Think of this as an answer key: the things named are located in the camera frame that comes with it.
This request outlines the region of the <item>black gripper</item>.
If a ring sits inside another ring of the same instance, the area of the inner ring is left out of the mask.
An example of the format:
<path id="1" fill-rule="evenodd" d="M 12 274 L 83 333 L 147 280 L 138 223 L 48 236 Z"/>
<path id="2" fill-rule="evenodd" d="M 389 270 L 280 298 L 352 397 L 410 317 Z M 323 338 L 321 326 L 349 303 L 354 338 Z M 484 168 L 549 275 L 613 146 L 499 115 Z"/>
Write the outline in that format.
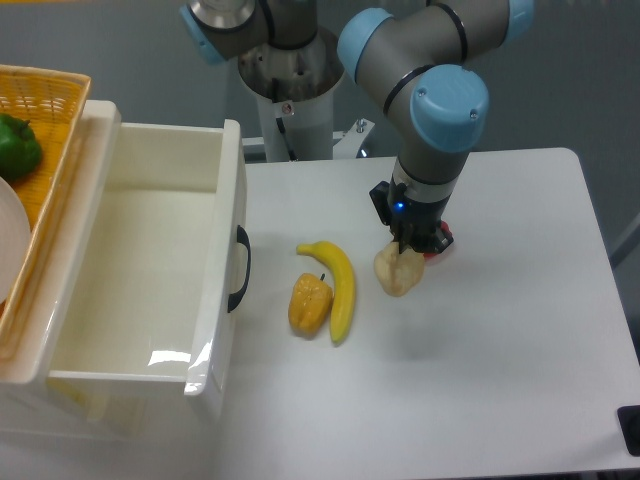
<path id="1" fill-rule="evenodd" d="M 426 182 L 408 172 L 394 172 L 370 192 L 374 208 L 397 244 L 398 254 L 411 248 L 424 253 L 454 190 L 454 180 Z"/>

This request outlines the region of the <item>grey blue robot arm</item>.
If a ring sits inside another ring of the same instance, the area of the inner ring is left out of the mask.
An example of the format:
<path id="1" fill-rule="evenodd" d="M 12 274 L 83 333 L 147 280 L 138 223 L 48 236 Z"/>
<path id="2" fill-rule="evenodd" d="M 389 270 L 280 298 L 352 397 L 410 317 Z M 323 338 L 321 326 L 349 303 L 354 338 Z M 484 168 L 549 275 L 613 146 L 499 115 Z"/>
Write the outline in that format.
<path id="1" fill-rule="evenodd" d="M 397 19 L 356 14 L 339 34 L 314 1 L 188 1 L 180 9 L 201 57 L 235 61 L 253 94 L 270 161 L 333 154 L 333 93 L 352 80 L 400 134 L 389 181 L 370 193 L 400 250 L 439 254 L 453 241 L 442 215 L 482 135 L 489 94 L 465 68 L 523 35 L 530 1 L 429 1 Z"/>

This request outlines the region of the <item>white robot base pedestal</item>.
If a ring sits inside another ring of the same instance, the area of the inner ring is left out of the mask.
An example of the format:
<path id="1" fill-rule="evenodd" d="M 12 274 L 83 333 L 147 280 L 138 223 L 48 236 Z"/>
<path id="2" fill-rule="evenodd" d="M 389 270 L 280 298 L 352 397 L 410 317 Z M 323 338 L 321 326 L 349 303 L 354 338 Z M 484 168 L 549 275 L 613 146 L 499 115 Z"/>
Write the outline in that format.
<path id="1" fill-rule="evenodd" d="M 321 27 L 296 50 L 260 45 L 238 59 L 253 94 L 269 162 L 333 157 L 333 97 L 344 78 L 338 39 Z"/>

